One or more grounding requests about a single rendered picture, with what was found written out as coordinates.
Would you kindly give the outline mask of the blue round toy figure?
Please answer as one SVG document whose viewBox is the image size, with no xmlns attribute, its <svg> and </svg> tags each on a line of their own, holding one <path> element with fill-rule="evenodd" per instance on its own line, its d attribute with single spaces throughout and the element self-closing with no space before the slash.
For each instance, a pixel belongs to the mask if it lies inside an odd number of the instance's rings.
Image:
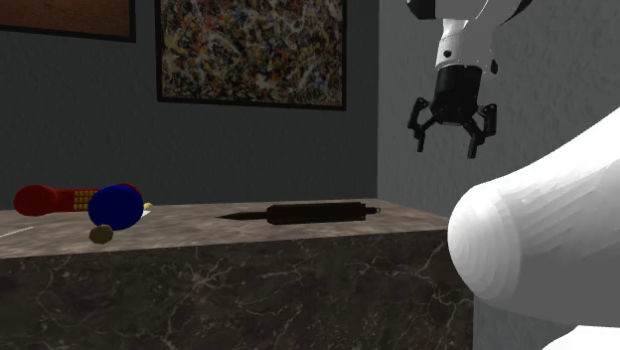
<svg viewBox="0 0 620 350">
<path fill-rule="evenodd" d="M 115 232 L 129 229 L 149 214 L 151 207 L 133 185 L 117 184 L 100 189 L 88 205 L 88 216 L 94 224 L 88 237 L 94 244 L 105 245 Z"/>
</svg>

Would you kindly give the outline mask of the abstract splatter wall picture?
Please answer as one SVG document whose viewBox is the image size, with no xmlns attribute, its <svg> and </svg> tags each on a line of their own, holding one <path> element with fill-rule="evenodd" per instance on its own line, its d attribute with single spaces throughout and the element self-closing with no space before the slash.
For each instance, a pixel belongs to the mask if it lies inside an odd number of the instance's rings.
<svg viewBox="0 0 620 350">
<path fill-rule="evenodd" d="M 347 0 L 155 0 L 160 102 L 344 110 Z"/>
</svg>

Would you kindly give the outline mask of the black pointed pen tool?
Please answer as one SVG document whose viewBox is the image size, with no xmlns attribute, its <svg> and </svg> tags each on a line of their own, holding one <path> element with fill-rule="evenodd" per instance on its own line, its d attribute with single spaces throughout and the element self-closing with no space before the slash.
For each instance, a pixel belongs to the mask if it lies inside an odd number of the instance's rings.
<svg viewBox="0 0 620 350">
<path fill-rule="evenodd" d="M 379 214 L 378 207 L 362 202 L 272 205 L 262 212 L 238 212 L 220 216 L 235 221 L 265 220 L 274 226 L 364 221 Z"/>
</svg>

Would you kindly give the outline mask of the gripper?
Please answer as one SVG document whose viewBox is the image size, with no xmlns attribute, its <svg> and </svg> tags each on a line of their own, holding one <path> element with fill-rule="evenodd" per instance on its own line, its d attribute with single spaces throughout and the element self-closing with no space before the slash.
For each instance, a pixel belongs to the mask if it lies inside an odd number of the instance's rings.
<svg viewBox="0 0 620 350">
<path fill-rule="evenodd" d="M 407 128 L 413 131 L 413 137 L 417 140 L 418 152 L 424 149 L 426 131 L 436 122 L 463 126 L 470 135 L 468 159 L 474 159 L 478 147 L 496 134 L 497 106 L 494 103 L 478 105 L 482 73 L 479 67 L 462 65 L 444 67 L 437 72 L 430 118 L 419 123 L 419 115 L 429 108 L 429 101 L 418 97 L 407 122 Z M 483 118 L 482 128 L 473 118 L 476 112 Z"/>
</svg>

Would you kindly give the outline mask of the red toy telephone handset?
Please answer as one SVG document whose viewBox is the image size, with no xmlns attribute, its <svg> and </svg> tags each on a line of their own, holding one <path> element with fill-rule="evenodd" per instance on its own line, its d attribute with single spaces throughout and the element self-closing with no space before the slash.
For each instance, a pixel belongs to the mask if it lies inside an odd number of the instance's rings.
<svg viewBox="0 0 620 350">
<path fill-rule="evenodd" d="M 54 189 L 44 185 L 28 185 L 15 194 L 13 206 L 23 216 L 39 217 L 115 206 L 142 209 L 143 199 L 135 186 L 126 183 L 99 189 Z"/>
</svg>

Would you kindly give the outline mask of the brown framed wall picture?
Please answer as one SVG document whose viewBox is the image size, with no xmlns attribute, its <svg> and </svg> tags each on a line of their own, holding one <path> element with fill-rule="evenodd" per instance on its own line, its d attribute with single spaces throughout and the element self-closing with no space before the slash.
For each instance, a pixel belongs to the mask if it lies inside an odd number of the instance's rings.
<svg viewBox="0 0 620 350">
<path fill-rule="evenodd" d="M 0 30 L 134 43 L 135 0 L 0 0 Z"/>
</svg>

